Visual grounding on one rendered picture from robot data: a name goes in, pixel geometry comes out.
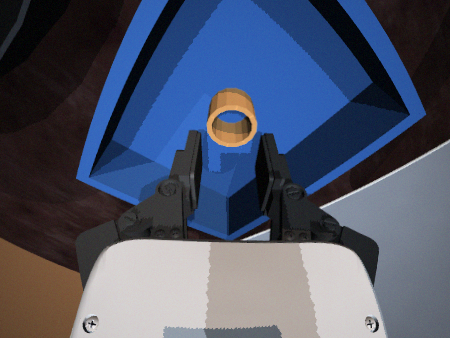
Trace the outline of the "blue tray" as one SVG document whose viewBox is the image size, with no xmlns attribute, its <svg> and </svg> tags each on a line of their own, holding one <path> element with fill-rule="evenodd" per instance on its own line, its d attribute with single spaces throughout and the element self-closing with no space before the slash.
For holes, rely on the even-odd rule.
<svg viewBox="0 0 450 338">
<path fill-rule="evenodd" d="M 257 130 L 238 147 L 207 132 L 212 97 L 245 91 Z M 259 209 L 260 135 L 273 133 L 307 196 L 426 115 L 365 0 L 142 0 L 100 95 L 76 179 L 137 205 L 201 132 L 198 208 L 187 226 L 234 240 Z"/>
</svg>

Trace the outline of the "bronze bushing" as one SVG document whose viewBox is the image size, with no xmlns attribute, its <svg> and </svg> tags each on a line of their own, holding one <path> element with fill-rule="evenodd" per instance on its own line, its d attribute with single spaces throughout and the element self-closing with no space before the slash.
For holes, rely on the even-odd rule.
<svg viewBox="0 0 450 338">
<path fill-rule="evenodd" d="M 227 123 L 216 117 L 227 110 L 243 112 L 246 117 L 236 123 Z M 212 140 L 226 147 L 238 147 L 250 141 L 256 130 L 257 120 L 254 105 L 251 97 L 245 91 L 226 88 L 218 91 L 212 97 L 207 119 L 207 132 Z"/>
</svg>

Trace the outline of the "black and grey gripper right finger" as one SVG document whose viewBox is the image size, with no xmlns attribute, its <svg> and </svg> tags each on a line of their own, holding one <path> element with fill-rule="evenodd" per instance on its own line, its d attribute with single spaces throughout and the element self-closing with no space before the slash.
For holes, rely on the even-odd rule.
<svg viewBox="0 0 450 338">
<path fill-rule="evenodd" d="M 270 241 L 318 240 L 347 246 L 360 257 L 374 287 L 379 256 L 377 243 L 340 226 L 334 217 L 307 199 L 306 190 L 292 182 L 285 155 L 278 153 L 272 133 L 260 137 L 255 175 L 260 211 L 271 219 Z"/>
</svg>

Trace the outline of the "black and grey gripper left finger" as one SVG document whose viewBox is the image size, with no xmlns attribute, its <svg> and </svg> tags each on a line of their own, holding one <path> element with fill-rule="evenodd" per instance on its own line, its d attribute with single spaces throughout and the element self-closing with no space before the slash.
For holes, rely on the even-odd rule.
<svg viewBox="0 0 450 338">
<path fill-rule="evenodd" d="M 77 237 L 75 247 L 83 291 L 100 252 L 110 243 L 132 237 L 188 239 L 187 217 L 198 208 L 201 175 L 201 133 L 189 130 L 185 149 L 176 150 L 169 178 L 158 183 L 154 195 L 123 213 L 119 220 Z"/>
</svg>

